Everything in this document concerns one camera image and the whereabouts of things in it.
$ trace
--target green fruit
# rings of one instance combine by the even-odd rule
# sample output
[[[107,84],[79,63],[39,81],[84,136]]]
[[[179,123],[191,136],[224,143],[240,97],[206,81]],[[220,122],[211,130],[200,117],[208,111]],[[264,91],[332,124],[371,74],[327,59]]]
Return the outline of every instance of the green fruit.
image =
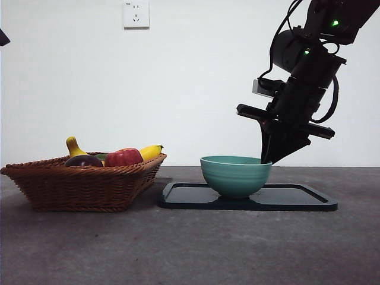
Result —
[[[105,161],[107,154],[108,153],[98,153],[98,154],[95,154],[94,156],[100,159],[101,161]]]

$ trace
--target wicker basket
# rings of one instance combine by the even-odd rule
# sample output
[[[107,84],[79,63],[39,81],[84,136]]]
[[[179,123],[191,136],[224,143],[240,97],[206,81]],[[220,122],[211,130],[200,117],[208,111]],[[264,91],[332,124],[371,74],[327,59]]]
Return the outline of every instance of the wicker basket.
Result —
[[[66,167],[68,156],[8,164],[9,176],[37,211],[125,211],[151,186],[166,154],[151,161],[118,167]]]

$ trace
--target apple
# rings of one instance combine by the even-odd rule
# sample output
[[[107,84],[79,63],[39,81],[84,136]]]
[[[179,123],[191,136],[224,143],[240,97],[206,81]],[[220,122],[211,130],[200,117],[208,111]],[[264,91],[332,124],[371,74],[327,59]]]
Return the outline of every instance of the apple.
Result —
[[[106,155],[104,166],[127,166],[143,162],[140,152],[133,147],[123,148]]]

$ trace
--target wall socket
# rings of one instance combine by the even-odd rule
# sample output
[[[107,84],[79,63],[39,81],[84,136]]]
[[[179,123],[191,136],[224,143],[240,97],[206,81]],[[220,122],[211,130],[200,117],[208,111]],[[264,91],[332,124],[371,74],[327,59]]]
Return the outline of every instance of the wall socket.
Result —
[[[125,1],[123,4],[125,29],[149,29],[149,2]]]

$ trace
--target table surface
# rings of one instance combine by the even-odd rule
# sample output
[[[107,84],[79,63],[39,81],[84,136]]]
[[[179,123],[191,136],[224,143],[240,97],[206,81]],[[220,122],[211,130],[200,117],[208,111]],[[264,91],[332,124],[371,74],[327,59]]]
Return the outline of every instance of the table surface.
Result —
[[[1,178],[1,284],[379,284],[380,168],[273,167],[338,200],[333,212],[169,210],[162,167],[122,213],[38,213]]]

